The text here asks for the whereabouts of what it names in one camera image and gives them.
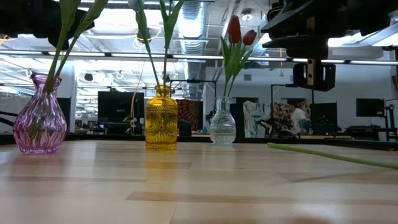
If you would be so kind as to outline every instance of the yellow glass vase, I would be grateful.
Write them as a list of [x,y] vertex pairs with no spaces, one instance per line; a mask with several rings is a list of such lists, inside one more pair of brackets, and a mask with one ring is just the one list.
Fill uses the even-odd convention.
[[145,147],[162,151],[177,149],[178,106],[170,87],[157,85],[156,96],[147,103]]

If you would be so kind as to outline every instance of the clear glass vase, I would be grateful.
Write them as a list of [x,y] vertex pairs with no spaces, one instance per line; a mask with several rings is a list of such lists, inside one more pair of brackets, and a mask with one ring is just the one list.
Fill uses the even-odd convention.
[[62,79],[57,78],[51,92],[43,91],[46,75],[33,74],[35,95],[19,113],[13,127],[14,139],[24,154],[57,151],[67,135],[67,123],[57,101]]
[[161,151],[177,149],[178,106],[170,98],[170,87],[158,85],[156,96],[147,103],[145,147]]
[[236,137],[235,120],[229,112],[229,98],[217,97],[217,112],[211,120],[210,139],[220,146],[231,146]]

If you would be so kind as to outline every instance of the red tulip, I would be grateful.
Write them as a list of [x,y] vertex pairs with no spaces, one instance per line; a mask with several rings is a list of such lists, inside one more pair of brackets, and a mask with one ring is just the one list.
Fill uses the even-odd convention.
[[256,39],[257,32],[254,30],[249,30],[243,37],[243,44],[244,45],[252,45],[254,39]]
[[237,44],[241,40],[241,25],[239,23],[238,16],[231,16],[231,20],[228,24],[228,40],[231,39],[231,43]]

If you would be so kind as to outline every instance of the person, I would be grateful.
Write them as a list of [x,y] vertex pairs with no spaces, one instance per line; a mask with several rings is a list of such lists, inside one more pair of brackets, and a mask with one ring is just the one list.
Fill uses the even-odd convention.
[[307,119],[304,111],[298,108],[297,104],[294,103],[290,107],[290,117],[293,121],[293,128],[291,129],[291,131],[294,134],[300,133],[301,130],[300,124],[302,123],[302,121],[305,121]]

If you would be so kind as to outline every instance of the wood grain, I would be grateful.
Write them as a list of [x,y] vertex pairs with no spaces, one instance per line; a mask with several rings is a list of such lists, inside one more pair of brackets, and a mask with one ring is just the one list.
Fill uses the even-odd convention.
[[[398,153],[300,146],[398,162]],[[0,146],[0,223],[398,223],[398,171],[269,149],[70,141],[51,155]]]

